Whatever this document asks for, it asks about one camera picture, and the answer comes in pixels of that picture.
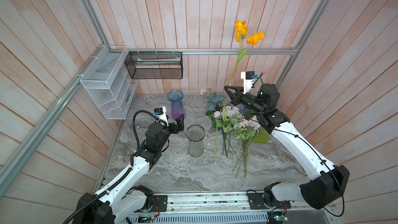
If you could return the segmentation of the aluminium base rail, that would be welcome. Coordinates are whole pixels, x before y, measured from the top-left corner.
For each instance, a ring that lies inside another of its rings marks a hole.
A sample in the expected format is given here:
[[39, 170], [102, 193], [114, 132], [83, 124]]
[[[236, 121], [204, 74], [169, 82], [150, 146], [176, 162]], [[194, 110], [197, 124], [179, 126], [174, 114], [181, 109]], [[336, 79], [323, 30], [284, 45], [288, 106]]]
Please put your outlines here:
[[268, 212], [282, 212], [283, 224], [341, 224], [337, 209], [316, 210], [305, 202], [291, 201], [290, 209], [250, 209], [247, 191], [169, 192], [166, 212], [131, 214], [126, 224], [267, 224]]

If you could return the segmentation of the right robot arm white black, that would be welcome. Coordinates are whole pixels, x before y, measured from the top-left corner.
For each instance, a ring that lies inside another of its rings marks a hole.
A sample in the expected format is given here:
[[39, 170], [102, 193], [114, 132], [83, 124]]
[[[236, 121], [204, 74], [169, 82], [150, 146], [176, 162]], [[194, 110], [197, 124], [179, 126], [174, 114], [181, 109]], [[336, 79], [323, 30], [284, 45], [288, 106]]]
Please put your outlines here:
[[276, 182], [268, 185], [263, 196], [267, 207], [280, 208], [290, 201], [300, 201], [314, 209], [322, 209], [343, 199], [350, 175], [348, 169], [336, 166], [318, 152], [277, 109], [280, 94], [275, 85], [263, 84], [257, 95], [244, 87], [225, 86], [224, 90], [233, 105], [241, 104], [256, 114], [260, 126], [289, 150], [310, 179], [302, 184]]

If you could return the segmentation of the blue purple glass vase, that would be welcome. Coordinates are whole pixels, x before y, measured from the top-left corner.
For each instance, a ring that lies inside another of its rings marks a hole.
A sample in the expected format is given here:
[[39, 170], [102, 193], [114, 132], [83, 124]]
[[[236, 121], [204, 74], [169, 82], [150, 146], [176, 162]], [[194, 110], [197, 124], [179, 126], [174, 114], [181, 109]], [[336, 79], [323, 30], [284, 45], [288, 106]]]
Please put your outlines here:
[[180, 90], [172, 90], [167, 94], [167, 99], [171, 102], [171, 116], [176, 120], [180, 115], [186, 116], [186, 110], [183, 105], [184, 94]]

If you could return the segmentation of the pink lilac mixed bouquet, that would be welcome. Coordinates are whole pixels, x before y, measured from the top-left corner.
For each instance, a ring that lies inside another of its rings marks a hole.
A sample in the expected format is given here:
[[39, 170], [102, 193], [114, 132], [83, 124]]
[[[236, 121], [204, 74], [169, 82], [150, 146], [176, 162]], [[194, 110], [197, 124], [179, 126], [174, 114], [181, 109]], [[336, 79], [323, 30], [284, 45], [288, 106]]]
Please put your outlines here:
[[236, 106], [225, 105], [222, 110], [215, 111], [212, 114], [216, 129], [222, 131], [223, 154], [228, 157], [231, 146], [231, 135], [235, 131], [235, 125], [238, 124], [243, 116]]

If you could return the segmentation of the clear grey glass vase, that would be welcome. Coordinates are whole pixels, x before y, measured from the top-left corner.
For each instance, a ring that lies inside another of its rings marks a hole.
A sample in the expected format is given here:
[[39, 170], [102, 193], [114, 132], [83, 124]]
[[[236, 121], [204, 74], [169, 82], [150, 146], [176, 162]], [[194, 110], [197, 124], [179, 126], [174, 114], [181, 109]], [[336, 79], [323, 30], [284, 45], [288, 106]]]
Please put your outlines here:
[[206, 132], [198, 124], [191, 125], [186, 131], [188, 142], [188, 154], [192, 157], [200, 157], [204, 153], [204, 143]]

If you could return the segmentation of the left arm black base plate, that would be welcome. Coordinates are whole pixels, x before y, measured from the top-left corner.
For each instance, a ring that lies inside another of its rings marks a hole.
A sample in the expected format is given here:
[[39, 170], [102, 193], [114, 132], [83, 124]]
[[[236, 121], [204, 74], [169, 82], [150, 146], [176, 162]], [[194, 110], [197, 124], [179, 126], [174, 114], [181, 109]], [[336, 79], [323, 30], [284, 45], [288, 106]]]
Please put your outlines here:
[[154, 195], [147, 198], [148, 205], [146, 209], [151, 212], [166, 212], [168, 204], [167, 195]]

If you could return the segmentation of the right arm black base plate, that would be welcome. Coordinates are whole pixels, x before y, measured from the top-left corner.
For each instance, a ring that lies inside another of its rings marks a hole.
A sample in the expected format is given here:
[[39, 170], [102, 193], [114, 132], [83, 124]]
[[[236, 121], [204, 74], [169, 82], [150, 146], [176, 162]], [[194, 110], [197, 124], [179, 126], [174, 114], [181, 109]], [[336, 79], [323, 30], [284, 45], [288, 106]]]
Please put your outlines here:
[[247, 191], [247, 198], [250, 209], [278, 209], [278, 208], [291, 208], [291, 204], [288, 201], [278, 201], [276, 198], [267, 192], [258, 193], [253, 190]]

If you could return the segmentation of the white flower stem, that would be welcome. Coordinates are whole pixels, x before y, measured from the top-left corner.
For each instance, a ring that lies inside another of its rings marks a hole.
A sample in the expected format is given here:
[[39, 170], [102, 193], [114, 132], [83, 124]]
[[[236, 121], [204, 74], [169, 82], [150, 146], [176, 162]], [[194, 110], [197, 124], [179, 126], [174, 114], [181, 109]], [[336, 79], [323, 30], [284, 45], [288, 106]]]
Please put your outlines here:
[[206, 94], [209, 94], [210, 92], [211, 92], [210, 88], [200, 89], [200, 95], [206, 95]]

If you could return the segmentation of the left aluminium frame bar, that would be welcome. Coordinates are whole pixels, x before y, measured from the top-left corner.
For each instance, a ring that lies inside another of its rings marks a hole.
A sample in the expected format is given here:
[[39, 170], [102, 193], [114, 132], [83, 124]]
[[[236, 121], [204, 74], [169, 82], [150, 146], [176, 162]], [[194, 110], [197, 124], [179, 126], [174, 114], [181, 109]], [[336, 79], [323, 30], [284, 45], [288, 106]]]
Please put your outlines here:
[[76, 95], [77, 91], [81, 88], [80, 82], [84, 73], [95, 61], [96, 56], [105, 48], [102, 44], [96, 48], [92, 56], [75, 75], [74, 79], [68, 84], [66, 89], [60, 94], [57, 100], [51, 105], [50, 109], [40, 118], [37, 125], [28, 133], [24, 138], [21, 145], [16, 149], [12, 156], [7, 160], [1, 169], [1, 198], [3, 198], [21, 173], [22, 169], [26, 166], [34, 152], [47, 136], [49, 131], [53, 128], [56, 121], [59, 120], [62, 113], [66, 110], [71, 100]]

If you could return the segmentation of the horizontal aluminium frame bar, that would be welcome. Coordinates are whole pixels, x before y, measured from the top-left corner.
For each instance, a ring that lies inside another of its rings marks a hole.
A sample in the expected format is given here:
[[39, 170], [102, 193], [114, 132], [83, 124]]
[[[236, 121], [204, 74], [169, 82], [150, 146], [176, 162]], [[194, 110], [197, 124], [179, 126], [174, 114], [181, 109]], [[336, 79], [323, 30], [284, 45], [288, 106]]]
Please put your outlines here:
[[[154, 52], [159, 54], [161, 52], [181, 52], [182, 55], [185, 56], [196, 56], [196, 55], [237, 55], [239, 52], [238, 48], [125, 48], [123, 46], [118, 46], [112, 51], [122, 51], [126, 50], [127, 52]], [[295, 55], [298, 52], [298, 49], [294, 48], [247, 48], [247, 55]]]

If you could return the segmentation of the teal blue rose bunch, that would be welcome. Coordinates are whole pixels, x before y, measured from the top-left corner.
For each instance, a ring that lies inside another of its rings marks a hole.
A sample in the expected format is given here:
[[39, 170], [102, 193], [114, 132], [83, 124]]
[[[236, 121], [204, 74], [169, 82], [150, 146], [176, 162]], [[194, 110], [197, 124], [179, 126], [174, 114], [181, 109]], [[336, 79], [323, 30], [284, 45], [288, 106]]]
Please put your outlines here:
[[226, 96], [224, 94], [209, 94], [206, 100], [206, 103], [208, 105], [206, 116], [210, 116], [216, 111], [222, 111], [225, 100]]

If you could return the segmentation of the electronics board with leds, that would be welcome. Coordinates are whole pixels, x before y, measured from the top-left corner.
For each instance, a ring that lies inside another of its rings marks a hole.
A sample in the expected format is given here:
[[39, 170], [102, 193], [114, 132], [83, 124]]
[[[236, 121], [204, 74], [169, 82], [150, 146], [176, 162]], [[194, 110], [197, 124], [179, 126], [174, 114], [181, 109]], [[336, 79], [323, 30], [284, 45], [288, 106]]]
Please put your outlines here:
[[267, 213], [267, 223], [268, 224], [283, 224], [285, 221], [288, 221], [288, 217], [285, 216], [282, 212], [268, 212]]

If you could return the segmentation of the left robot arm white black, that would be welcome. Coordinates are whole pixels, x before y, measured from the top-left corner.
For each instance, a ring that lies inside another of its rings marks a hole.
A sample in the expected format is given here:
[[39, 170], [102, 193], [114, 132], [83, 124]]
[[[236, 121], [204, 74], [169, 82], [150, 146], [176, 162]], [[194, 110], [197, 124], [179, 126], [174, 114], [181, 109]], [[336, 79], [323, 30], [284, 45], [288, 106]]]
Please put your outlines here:
[[112, 181], [94, 194], [86, 193], [66, 224], [118, 224], [139, 209], [151, 210], [153, 192], [136, 185], [160, 159], [170, 144], [171, 134], [184, 130], [184, 115], [169, 123], [166, 114], [150, 114], [154, 122], [145, 133], [145, 140], [130, 156], [130, 163]]

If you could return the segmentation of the yellow orange flower stem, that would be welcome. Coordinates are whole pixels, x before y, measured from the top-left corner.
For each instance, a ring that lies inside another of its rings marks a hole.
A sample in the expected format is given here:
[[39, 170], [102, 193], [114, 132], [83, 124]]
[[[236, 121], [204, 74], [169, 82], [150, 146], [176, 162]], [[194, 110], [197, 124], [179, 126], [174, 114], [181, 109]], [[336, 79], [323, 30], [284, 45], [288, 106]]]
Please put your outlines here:
[[[234, 28], [235, 28], [235, 39], [239, 44], [239, 50], [229, 86], [233, 86], [239, 65], [247, 54], [247, 47], [246, 48], [244, 47], [244, 42], [246, 40], [246, 35], [248, 33], [247, 22], [238, 20], [235, 22]], [[263, 40], [264, 38], [265, 35], [263, 32], [253, 33], [247, 39], [246, 44], [255, 46], [258, 44], [260, 40]]]

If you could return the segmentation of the pink hydrangea bouquet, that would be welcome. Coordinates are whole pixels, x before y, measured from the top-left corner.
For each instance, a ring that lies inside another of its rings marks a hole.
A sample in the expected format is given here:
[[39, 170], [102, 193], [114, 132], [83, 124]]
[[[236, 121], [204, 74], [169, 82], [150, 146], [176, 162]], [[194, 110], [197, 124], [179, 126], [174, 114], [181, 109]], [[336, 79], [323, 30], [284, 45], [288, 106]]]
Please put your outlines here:
[[234, 125], [234, 135], [242, 144], [242, 155], [238, 159], [244, 166], [244, 176], [247, 176], [249, 147], [252, 143], [267, 144], [269, 133], [256, 120], [243, 119]]

